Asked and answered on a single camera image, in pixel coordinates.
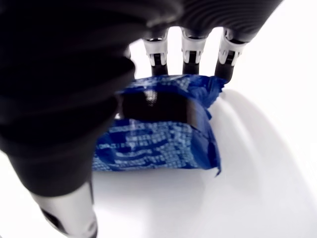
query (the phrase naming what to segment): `silver metal part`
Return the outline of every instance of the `silver metal part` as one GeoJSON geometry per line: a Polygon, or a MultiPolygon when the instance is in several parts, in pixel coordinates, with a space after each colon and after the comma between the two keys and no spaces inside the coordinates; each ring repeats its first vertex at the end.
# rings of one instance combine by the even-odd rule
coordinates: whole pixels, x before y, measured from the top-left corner
{"type": "Polygon", "coordinates": [[[195,63],[200,62],[207,37],[208,36],[194,38],[193,36],[187,36],[186,30],[182,29],[182,52],[185,63],[189,63],[190,51],[196,51],[195,63]]]}
{"type": "Polygon", "coordinates": [[[226,31],[224,30],[224,33],[222,34],[220,39],[220,47],[219,47],[219,53],[218,53],[219,62],[221,64],[225,64],[229,51],[233,51],[235,52],[235,54],[234,54],[231,65],[234,66],[236,64],[238,57],[242,54],[242,51],[247,43],[242,43],[242,44],[232,43],[228,40],[227,36],[225,35],[225,32],[226,31]]]}
{"type": "Polygon", "coordinates": [[[165,65],[167,63],[167,34],[168,30],[166,30],[165,34],[161,37],[143,39],[151,66],[155,66],[155,54],[160,54],[161,65],[165,65]]]}
{"type": "Polygon", "coordinates": [[[97,219],[93,211],[90,184],[87,182],[76,191],[59,197],[42,197],[31,194],[47,221],[69,238],[95,238],[97,219]]]}
{"type": "Polygon", "coordinates": [[[127,48],[126,48],[126,50],[124,51],[124,56],[126,56],[128,59],[131,58],[130,47],[127,47],[127,48]]]}

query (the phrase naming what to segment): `blue plastic package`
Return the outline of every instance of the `blue plastic package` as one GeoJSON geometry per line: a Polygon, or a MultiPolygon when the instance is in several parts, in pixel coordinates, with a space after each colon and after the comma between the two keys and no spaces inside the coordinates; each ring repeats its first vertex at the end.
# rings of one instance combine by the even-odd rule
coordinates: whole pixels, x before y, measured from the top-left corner
{"type": "Polygon", "coordinates": [[[97,140],[93,171],[217,167],[220,173],[220,155],[208,108],[224,84],[223,79],[200,75],[165,75],[133,81],[118,94],[124,97],[142,93],[153,102],[157,93],[180,95],[190,105],[190,111],[186,111],[188,120],[148,121],[118,115],[97,140]]]}

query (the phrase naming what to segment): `white surface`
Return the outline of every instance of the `white surface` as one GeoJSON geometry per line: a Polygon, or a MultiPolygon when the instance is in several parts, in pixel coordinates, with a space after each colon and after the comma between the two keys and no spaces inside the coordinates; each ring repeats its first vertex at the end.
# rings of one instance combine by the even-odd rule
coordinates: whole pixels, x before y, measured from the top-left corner
{"type": "MultiPolygon", "coordinates": [[[[100,236],[111,238],[317,237],[316,49],[313,1],[285,1],[239,57],[211,108],[223,172],[157,170],[94,174],[100,236]]],[[[201,74],[212,75],[220,29],[201,74]]],[[[169,31],[170,74],[182,68],[181,32],[169,31]]],[[[131,47],[136,76],[151,68],[131,47]]],[[[0,154],[2,238],[62,238],[0,154]]]]}

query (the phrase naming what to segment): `robotic finger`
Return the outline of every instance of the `robotic finger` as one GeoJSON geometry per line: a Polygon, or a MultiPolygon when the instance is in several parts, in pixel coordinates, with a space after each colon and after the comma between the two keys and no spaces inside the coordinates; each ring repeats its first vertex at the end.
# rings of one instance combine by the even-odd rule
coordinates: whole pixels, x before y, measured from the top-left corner
{"type": "Polygon", "coordinates": [[[208,34],[182,29],[183,74],[199,74],[199,63],[208,34]]]}
{"type": "Polygon", "coordinates": [[[168,29],[152,31],[148,37],[143,38],[145,50],[151,63],[152,76],[168,74],[167,34],[168,29]]]}
{"type": "Polygon", "coordinates": [[[234,66],[246,44],[246,42],[234,39],[230,30],[224,29],[220,39],[215,76],[224,78],[227,82],[231,80],[234,66]]]}

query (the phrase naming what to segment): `robotic hand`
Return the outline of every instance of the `robotic hand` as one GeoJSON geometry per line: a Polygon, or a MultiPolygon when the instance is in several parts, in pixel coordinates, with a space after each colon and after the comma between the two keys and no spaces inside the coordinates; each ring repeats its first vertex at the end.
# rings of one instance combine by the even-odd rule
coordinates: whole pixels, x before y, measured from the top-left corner
{"type": "Polygon", "coordinates": [[[221,26],[215,75],[234,65],[281,0],[12,0],[1,3],[0,149],[48,222],[97,237],[91,164],[134,78],[128,45],[144,39],[153,75],[167,74],[167,30],[182,27],[183,73],[199,73],[221,26]]]}

